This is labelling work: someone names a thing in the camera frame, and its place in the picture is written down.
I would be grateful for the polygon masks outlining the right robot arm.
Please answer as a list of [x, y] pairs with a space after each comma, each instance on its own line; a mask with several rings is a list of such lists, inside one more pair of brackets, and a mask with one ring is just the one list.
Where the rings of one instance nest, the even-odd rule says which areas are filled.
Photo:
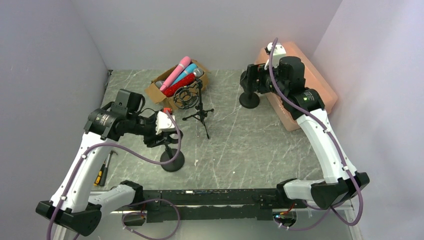
[[323, 179], [299, 180], [292, 178], [277, 185], [277, 193], [284, 201], [313, 201], [328, 210], [358, 195], [370, 183], [366, 172], [359, 172], [350, 162], [332, 131], [319, 93], [306, 87], [305, 65], [296, 56], [285, 56], [277, 67], [249, 64], [240, 76], [243, 93], [240, 104], [253, 109], [259, 105], [258, 94], [274, 93], [283, 107], [307, 136], [319, 161]]

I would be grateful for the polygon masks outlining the cardboard box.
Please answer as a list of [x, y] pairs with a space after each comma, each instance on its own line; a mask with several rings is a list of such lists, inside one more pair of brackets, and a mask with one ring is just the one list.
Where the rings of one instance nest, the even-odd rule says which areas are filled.
[[201, 81], [203, 91], [209, 84], [207, 73], [208, 70], [202, 64], [185, 56], [178, 64], [153, 79], [145, 89], [145, 93], [153, 103], [176, 110], [178, 107], [174, 97], [178, 92], [182, 90], [197, 92], [198, 80]]

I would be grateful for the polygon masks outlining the black clip round-base stand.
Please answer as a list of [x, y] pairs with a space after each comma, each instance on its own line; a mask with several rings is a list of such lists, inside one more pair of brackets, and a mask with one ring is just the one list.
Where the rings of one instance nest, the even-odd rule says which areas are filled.
[[159, 160], [162, 169], [170, 173], [179, 171], [185, 164], [185, 156], [181, 150], [182, 137], [176, 131], [165, 132], [162, 140], [164, 151]]

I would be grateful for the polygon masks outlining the pink microphone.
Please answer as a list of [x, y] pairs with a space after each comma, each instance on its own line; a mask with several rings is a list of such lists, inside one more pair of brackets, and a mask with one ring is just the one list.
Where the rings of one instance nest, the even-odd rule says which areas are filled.
[[174, 70], [171, 72], [171, 74], [166, 78], [166, 80], [163, 82], [159, 90], [161, 92], [165, 91], [167, 88], [169, 88], [174, 81], [177, 79], [177, 77], [191, 64], [192, 60], [189, 56], [183, 57], [178, 65], [174, 68]]

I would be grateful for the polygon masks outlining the black tripod shock-mount stand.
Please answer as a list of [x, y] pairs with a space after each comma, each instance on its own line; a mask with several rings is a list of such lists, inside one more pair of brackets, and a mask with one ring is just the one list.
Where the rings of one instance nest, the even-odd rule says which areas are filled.
[[205, 123], [205, 119], [209, 113], [215, 111], [214, 108], [204, 109], [203, 95], [202, 95], [203, 81], [199, 78], [195, 78], [191, 85], [182, 86], [176, 90], [173, 95], [173, 102], [178, 109], [188, 110], [194, 108], [196, 113], [189, 116], [183, 117], [183, 121], [187, 121], [190, 118], [196, 119], [201, 122], [205, 129], [206, 137], [209, 140], [210, 135]]

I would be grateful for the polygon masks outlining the blue microphone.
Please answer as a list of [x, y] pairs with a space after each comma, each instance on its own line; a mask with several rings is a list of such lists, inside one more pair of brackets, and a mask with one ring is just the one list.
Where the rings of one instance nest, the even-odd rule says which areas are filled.
[[173, 81], [173, 83], [171, 84], [172, 86], [175, 85], [176, 83], [178, 83], [180, 80], [182, 80], [183, 78], [185, 78], [187, 75], [193, 73], [193, 71], [197, 68], [198, 66], [195, 63], [191, 63], [190, 65], [188, 65], [178, 76], [177, 78]]

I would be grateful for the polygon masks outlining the black shock-mount round-base stand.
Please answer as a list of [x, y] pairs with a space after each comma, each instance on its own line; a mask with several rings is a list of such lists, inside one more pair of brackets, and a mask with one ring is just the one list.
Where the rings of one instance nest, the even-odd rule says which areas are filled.
[[249, 78], [247, 70], [242, 72], [239, 83], [243, 88], [243, 93], [239, 96], [239, 103], [247, 109], [256, 108], [260, 103], [260, 98], [256, 94], [254, 80]]

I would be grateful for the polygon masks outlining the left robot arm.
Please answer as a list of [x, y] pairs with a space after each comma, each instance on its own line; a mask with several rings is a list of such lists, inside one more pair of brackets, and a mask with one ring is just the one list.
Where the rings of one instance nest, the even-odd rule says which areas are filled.
[[142, 94], [120, 89], [114, 101], [94, 110], [87, 119], [75, 159], [63, 182], [49, 200], [40, 201], [36, 212], [74, 231], [77, 236], [89, 236], [102, 217], [122, 208], [136, 209], [148, 199], [143, 187], [125, 180], [115, 188], [91, 196], [100, 169], [119, 139], [126, 134], [142, 136], [148, 148], [182, 143], [183, 133], [170, 110], [156, 110], [142, 116], [145, 98]]

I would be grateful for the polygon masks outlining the red glitter microphone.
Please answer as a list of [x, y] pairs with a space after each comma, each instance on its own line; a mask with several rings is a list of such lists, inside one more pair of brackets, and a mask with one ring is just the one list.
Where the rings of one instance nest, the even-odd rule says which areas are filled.
[[166, 88], [162, 93], [167, 98], [170, 98], [176, 93], [178, 89], [191, 85], [195, 81], [195, 79], [196, 79], [196, 76], [194, 75], [194, 73], [190, 73], [186, 77], [184, 77], [182, 80], [177, 82], [176, 84]]

